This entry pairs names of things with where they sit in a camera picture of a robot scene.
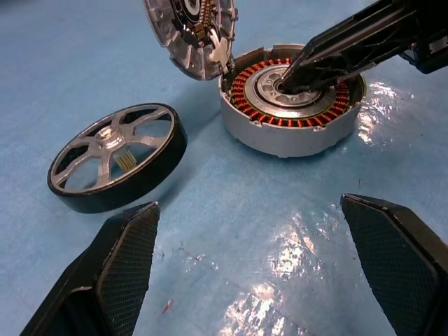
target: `silver motor casing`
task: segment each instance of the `silver motor casing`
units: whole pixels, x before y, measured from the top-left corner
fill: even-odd
[[[301,50],[303,45],[275,45],[272,49],[259,48],[234,60],[235,68],[247,66],[278,57],[291,57]],[[221,113],[227,130],[243,144],[280,158],[304,157],[314,155],[335,145],[339,140],[353,132],[356,117],[360,111],[361,101],[365,96],[366,84],[360,75],[347,81],[350,89],[351,103],[348,110],[332,120],[325,127],[285,127],[251,121],[232,103],[230,85],[235,73],[228,73],[219,78]]]

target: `wet surface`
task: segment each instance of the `wet surface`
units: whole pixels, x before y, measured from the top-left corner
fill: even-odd
[[[234,53],[306,42],[367,2],[239,1]],[[448,242],[447,70],[389,60],[365,74],[348,139],[281,160],[225,131],[216,80],[172,66],[140,1],[2,1],[0,41],[2,335],[23,329],[116,212],[67,209],[46,186],[51,160],[90,123],[143,102],[173,106],[189,147],[137,202],[159,201],[162,214],[135,335],[394,335],[339,198],[403,204]]]

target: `hub center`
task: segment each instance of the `hub center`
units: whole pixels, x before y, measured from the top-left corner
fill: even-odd
[[[98,143],[106,149],[121,146],[121,143],[125,140],[121,131],[112,125],[101,128],[98,133],[95,134],[95,138],[98,140]]]
[[[257,81],[257,90],[267,102],[286,108],[297,108],[314,103],[321,96],[320,91],[304,91],[297,94],[280,92],[279,79],[288,65],[272,67],[262,74]]]

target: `copper winding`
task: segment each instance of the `copper winding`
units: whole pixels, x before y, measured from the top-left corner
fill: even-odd
[[[263,111],[259,111],[252,107],[247,101],[244,94],[244,85],[250,76],[252,76],[258,70],[269,67],[275,64],[291,64],[293,60],[291,58],[286,59],[269,59],[262,61],[252,66],[247,67],[241,71],[237,77],[235,77],[232,86],[230,88],[232,95],[232,103],[242,113],[246,114],[251,121],[258,121],[259,123],[266,123],[269,125],[277,125],[282,127],[324,127],[334,119],[338,118],[347,111],[349,107],[349,89],[344,82],[335,85],[336,99],[332,106],[318,115],[314,115],[308,118],[298,119],[282,119],[276,118],[272,115],[266,114]]]
[[[189,27],[196,33],[196,37],[199,40],[204,39],[207,36],[207,32],[212,28],[211,15],[212,15],[211,0],[203,0],[201,10],[199,12],[199,21],[193,27]]]

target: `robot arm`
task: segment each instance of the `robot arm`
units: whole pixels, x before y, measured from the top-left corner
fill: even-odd
[[[445,67],[448,21],[440,6],[438,0],[379,0],[308,42],[279,89],[328,87],[395,55],[424,74]]]

